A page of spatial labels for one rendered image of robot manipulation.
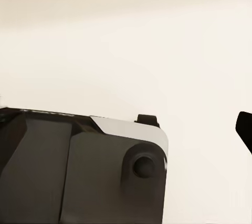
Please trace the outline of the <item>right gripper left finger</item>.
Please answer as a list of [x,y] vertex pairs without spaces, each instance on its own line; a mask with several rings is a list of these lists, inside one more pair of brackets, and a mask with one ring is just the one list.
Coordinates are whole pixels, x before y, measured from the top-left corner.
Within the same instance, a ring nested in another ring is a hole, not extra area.
[[22,111],[0,117],[0,175],[27,132]]

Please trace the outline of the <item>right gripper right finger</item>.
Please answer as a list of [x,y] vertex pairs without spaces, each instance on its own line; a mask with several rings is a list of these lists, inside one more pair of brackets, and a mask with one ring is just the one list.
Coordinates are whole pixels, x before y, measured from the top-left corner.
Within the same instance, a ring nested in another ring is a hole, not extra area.
[[238,115],[235,129],[252,154],[252,114],[241,111]]

